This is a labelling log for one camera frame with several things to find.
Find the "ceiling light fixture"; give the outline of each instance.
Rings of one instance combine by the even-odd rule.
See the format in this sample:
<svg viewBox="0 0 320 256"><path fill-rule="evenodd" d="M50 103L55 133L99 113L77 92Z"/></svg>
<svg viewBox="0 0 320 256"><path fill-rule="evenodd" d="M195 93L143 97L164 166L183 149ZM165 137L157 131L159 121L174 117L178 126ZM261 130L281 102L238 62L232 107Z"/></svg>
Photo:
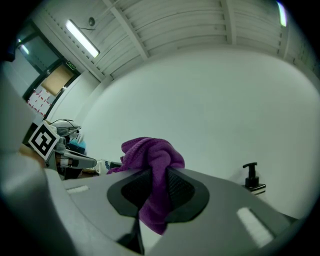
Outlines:
<svg viewBox="0 0 320 256"><path fill-rule="evenodd" d="M89 41L89 39L80 31L77 25L68 19L65 27L71 32L71 34L83 45L84 48L95 58L100 53L98 49Z"/></svg>
<svg viewBox="0 0 320 256"><path fill-rule="evenodd" d="M284 6L279 3L279 2L276 2L279 6L279 12L280 12L280 22L281 22L281 25L286 27L287 26L287 16L286 16L286 10L284 8Z"/></svg>
<svg viewBox="0 0 320 256"><path fill-rule="evenodd" d="M21 44L20 46L21 46L21 48L24 50L24 52L25 52L26 54L29 54L28 49L27 49L23 44Z"/></svg>

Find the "purple towel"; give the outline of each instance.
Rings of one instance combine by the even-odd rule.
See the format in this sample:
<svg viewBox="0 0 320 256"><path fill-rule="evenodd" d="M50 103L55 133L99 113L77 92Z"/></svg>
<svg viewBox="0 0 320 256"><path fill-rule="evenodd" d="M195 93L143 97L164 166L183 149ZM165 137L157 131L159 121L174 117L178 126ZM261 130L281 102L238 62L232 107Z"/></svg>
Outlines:
<svg viewBox="0 0 320 256"><path fill-rule="evenodd" d="M140 137L122 144L122 166L107 174L128 169L152 168L152 192L139 211L140 220L154 232L162 235L166 230L165 218L171 211L166 189L166 167L184 168L183 157L164 139Z"/></svg>

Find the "ceiling beam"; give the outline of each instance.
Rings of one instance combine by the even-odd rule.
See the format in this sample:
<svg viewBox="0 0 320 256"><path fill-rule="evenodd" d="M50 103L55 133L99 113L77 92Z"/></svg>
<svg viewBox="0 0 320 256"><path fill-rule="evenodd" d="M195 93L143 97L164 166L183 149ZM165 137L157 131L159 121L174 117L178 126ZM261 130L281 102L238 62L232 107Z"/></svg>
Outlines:
<svg viewBox="0 0 320 256"><path fill-rule="evenodd" d="M237 31L236 31L235 12L234 12L232 0L222 0L221 5L222 5L224 20L225 20L226 40L228 44L236 45Z"/></svg>
<svg viewBox="0 0 320 256"><path fill-rule="evenodd" d="M287 57L288 49L289 49L289 24L287 23L286 26L282 27L280 48L278 52L279 57L285 59Z"/></svg>
<svg viewBox="0 0 320 256"><path fill-rule="evenodd" d="M115 3L114 0L103 0L103 2L107 7L111 7ZM150 57L150 55L146 47L142 43L140 37L138 36L136 30L134 29L134 27L132 26L128 18L125 16L125 14L115 6L111 7L110 11L114 15L114 17L118 20L120 25L123 27L124 31L129 36L134 46L140 53L142 59L147 60Z"/></svg>

